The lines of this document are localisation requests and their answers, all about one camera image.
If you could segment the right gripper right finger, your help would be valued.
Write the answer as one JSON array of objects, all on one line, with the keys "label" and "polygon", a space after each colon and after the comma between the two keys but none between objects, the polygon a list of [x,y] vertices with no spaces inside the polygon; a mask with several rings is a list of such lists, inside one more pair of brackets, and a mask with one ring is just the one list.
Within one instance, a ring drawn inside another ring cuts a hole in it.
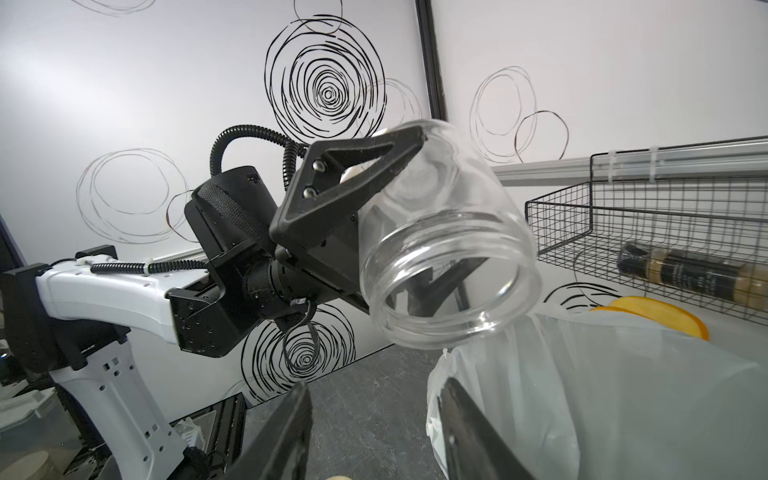
[{"label": "right gripper right finger", "polygon": [[439,396],[449,479],[533,479],[455,378]]}]

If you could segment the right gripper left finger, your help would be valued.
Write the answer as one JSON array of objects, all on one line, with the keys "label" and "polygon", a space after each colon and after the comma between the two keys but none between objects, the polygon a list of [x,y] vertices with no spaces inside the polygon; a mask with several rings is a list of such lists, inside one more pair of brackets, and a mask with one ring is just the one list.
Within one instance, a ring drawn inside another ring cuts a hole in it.
[{"label": "right gripper left finger", "polygon": [[306,383],[298,382],[224,478],[305,479],[312,427],[310,391]]}]

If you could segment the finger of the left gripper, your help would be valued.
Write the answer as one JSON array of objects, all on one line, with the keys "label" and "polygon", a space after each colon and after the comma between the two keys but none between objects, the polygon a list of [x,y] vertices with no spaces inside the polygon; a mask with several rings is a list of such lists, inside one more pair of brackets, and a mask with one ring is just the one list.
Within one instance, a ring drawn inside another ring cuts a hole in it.
[{"label": "finger of the left gripper", "polygon": [[424,129],[416,125],[312,144],[272,222],[272,239],[289,250],[320,245],[391,183],[425,142]]},{"label": "finger of the left gripper", "polygon": [[433,268],[425,269],[399,285],[395,297],[407,294],[406,310],[410,316],[434,316],[449,296],[487,260],[487,257],[475,257],[451,261],[437,278]]}]

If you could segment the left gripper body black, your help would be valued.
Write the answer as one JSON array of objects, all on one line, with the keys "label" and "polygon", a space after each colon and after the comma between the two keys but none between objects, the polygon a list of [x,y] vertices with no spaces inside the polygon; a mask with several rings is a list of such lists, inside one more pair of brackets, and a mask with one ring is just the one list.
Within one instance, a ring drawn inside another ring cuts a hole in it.
[{"label": "left gripper body black", "polygon": [[364,314],[370,312],[359,281],[357,214],[350,208],[303,211],[285,203],[270,225],[274,255],[254,264],[245,277],[246,304],[264,319],[300,311],[291,304],[307,299],[324,304],[336,299]]}]

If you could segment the rice jar tan lid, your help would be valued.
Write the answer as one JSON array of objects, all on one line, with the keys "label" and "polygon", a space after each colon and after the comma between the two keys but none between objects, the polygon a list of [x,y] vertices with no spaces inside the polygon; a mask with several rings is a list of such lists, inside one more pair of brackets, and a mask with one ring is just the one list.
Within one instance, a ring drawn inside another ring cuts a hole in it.
[{"label": "rice jar tan lid", "polygon": [[[533,234],[475,145],[451,124],[417,120],[426,142],[358,212],[360,288],[392,342],[442,349],[494,333],[528,313],[543,280]],[[395,289],[451,261],[487,257],[434,316],[410,316]]]}]

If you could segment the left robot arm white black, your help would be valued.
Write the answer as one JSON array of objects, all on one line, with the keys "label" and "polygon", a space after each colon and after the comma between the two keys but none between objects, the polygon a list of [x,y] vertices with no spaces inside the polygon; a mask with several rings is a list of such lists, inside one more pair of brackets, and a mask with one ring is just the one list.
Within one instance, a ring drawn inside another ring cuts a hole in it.
[{"label": "left robot arm white black", "polygon": [[451,174],[478,165],[472,145],[440,120],[309,145],[266,127],[229,127],[185,207],[205,259],[122,262],[103,245],[6,271],[11,352],[75,400],[123,478],[204,479],[206,454],[162,419],[129,332],[220,358],[265,321],[289,334],[330,301],[368,312],[359,256],[366,203],[412,188],[436,206]]}]

